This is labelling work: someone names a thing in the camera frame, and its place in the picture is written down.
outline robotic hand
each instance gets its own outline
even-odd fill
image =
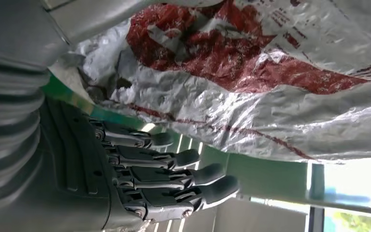
[[[184,218],[238,191],[218,165],[182,169],[198,161],[193,150],[158,153],[107,135],[99,141],[79,109],[45,100],[39,89],[70,45],[157,2],[0,0],[0,232],[100,231]]]

